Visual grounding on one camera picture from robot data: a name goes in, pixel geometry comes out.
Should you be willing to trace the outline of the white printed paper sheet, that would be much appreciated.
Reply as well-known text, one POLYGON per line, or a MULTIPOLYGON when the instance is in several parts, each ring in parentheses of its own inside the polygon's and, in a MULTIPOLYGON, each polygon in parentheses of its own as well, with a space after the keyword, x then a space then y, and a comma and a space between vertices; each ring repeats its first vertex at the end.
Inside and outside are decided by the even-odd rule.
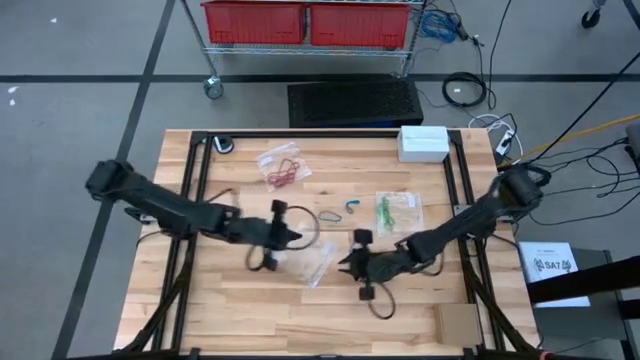
POLYGON ((518 247, 528 283, 579 270, 568 242, 519 242, 518 247))

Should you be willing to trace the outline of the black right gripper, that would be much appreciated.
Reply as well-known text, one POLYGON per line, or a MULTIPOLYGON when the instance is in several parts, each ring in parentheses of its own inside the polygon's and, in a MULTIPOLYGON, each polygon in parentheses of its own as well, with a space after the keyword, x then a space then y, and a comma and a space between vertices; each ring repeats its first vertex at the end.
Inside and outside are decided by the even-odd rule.
POLYGON ((384 284, 406 269, 404 258, 399 252, 372 252, 369 249, 372 243, 373 234, 370 230, 356 229, 350 253, 338 262, 339 265, 349 265, 340 268, 340 272, 363 283, 359 289, 359 299, 362 301, 375 298, 374 283, 384 284))

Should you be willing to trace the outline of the black beam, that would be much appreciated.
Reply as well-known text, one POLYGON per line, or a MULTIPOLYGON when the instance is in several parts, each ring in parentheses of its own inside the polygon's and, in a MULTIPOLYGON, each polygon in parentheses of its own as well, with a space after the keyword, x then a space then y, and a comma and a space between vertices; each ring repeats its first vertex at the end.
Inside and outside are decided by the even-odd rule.
POLYGON ((622 291, 640 289, 640 256, 611 261, 582 252, 575 261, 576 272, 528 283, 539 324, 591 327, 640 317, 640 299, 621 299, 622 291))

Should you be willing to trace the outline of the grey cabinet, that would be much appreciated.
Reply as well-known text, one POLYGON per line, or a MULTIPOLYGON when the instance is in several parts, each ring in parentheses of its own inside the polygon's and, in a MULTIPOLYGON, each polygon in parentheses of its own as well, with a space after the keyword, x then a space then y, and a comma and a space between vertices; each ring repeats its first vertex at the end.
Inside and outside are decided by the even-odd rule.
MULTIPOLYGON (((601 253, 605 254, 607 258, 614 261, 608 251, 605 250, 586 250, 571 247, 574 258, 582 252, 601 253)), ((632 320, 640 320, 637 318, 627 318, 620 322, 600 324, 597 326, 587 327, 585 325, 568 325, 563 326, 561 324, 539 324, 537 321, 538 330, 544 335, 550 335, 552 337, 564 337, 564 338, 600 338, 617 340, 622 348, 623 356, 625 360, 640 360, 640 349, 635 345, 633 339, 633 332, 630 326, 632 320)))

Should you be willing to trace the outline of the black perforated mat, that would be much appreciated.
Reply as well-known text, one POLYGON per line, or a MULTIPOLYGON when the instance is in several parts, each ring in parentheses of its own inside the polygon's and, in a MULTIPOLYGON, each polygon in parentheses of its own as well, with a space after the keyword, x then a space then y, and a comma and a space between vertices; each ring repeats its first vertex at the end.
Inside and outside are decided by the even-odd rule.
POLYGON ((409 80, 296 84, 287 95, 291 128, 392 128, 424 120, 409 80))

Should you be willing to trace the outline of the white cardboard box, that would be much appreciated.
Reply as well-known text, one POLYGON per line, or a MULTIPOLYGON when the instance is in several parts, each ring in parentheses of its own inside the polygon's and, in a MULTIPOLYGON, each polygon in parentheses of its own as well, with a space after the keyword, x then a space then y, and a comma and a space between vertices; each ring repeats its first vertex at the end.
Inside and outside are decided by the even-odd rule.
POLYGON ((444 126, 403 125, 397 136, 398 158, 403 163, 441 163, 450 152, 444 126))

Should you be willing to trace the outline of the red plastic storage bin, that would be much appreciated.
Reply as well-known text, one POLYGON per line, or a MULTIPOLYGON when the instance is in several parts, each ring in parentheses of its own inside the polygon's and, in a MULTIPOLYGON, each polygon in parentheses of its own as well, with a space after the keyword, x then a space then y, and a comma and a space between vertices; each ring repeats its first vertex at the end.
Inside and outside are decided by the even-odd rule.
POLYGON ((408 5, 313 4, 311 44, 402 48, 409 12, 408 5))
POLYGON ((305 6, 301 3, 211 1, 201 4, 214 44, 289 44, 303 42, 305 6))

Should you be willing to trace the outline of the white power strip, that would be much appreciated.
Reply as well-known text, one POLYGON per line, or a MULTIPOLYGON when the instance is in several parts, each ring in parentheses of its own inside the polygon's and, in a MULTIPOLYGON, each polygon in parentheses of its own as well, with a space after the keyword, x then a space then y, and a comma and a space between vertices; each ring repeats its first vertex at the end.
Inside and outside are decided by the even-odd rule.
POLYGON ((483 128, 488 133, 501 131, 502 137, 494 147, 494 150, 498 155, 507 155, 513 147, 516 147, 516 150, 519 152, 518 157, 521 157, 524 154, 522 142, 518 136, 519 127, 512 113, 507 113, 505 115, 486 113, 472 116, 467 123, 467 127, 483 128))

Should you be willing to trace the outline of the clear plastic zip bag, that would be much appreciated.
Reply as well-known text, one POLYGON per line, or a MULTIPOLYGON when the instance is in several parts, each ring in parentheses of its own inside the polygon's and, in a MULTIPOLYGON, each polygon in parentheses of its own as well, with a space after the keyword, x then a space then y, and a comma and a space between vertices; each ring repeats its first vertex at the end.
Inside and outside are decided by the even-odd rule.
POLYGON ((376 193, 376 232, 379 237, 397 237, 421 231, 424 225, 421 197, 411 192, 377 192, 376 193), (385 227, 380 222, 378 204, 380 198, 386 196, 389 199, 391 214, 395 219, 392 229, 385 227))
POLYGON ((338 247, 334 243, 316 243, 292 254, 291 270, 310 288, 315 288, 333 263, 337 252, 338 247))
POLYGON ((274 192, 278 189, 286 187, 284 186, 281 188, 273 188, 267 183, 267 175, 272 172, 278 172, 280 163, 285 158, 292 159, 300 163, 300 168, 296 172, 296 180, 293 183, 288 184, 286 186, 292 185, 296 182, 300 182, 302 179, 312 174, 312 170, 306 164, 302 151, 296 142, 289 142, 284 145, 273 148, 271 150, 268 150, 266 152, 263 152, 262 154, 256 157, 256 162, 260 172, 263 175, 266 188, 269 192, 274 192))

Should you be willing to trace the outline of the black aluminium table frame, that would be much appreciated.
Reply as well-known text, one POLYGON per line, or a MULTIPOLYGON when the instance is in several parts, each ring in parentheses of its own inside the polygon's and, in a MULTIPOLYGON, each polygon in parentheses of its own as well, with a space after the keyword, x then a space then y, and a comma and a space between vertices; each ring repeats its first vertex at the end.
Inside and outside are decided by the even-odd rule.
MULTIPOLYGON (((373 228, 377 192, 408 191, 420 195, 427 227, 452 215, 451 198, 464 199, 467 189, 447 183, 458 177, 456 161, 448 165, 402 163, 393 129, 235 130, 234 150, 227 155, 206 150, 201 130, 166 132, 152 180, 190 197, 227 201, 230 188, 250 216, 267 217, 273 200, 313 211, 338 210, 359 200, 353 215, 326 225, 322 240, 341 252, 355 228, 373 228), (300 182, 269 192, 256 157, 296 142, 312 174, 300 182)), ((391 282, 397 311, 379 320, 358 298, 353 279, 332 265, 315 288, 271 271, 251 272, 244 266, 246 250, 200 238, 185 307, 173 305, 162 344, 172 343, 174 324, 184 327, 179 349, 200 350, 217 357, 269 360, 399 360, 457 358, 461 347, 436 341, 434 306, 468 298, 459 247, 450 244, 445 264, 433 276, 403 275, 391 282)))

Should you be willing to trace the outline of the brown cardboard box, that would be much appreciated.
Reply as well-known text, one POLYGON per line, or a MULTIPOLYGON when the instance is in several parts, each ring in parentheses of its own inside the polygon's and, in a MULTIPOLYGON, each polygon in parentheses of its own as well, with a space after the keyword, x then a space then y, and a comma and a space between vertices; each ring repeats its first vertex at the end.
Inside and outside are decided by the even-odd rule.
POLYGON ((482 344, 477 308, 469 303, 434 306, 436 341, 442 345, 473 347, 482 344))

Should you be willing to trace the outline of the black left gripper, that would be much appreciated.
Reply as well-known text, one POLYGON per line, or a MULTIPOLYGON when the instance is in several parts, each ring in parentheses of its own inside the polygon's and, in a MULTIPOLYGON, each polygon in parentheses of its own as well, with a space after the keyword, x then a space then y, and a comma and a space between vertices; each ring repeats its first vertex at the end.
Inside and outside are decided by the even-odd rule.
POLYGON ((288 204, 274 200, 271 205, 273 218, 271 222, 257 217, 234 218, 228 227, 228 241, 232 244, 249 245, 244 265, 249 271, 267 269, 275 271, 278 261, 272 256, 273 251, 285 250, 290 242, 302 238, 302 234, 290 229, 284 222, 288 204), (262 259, 252 266, 251 259, 257 248, 262 249, 262 259))

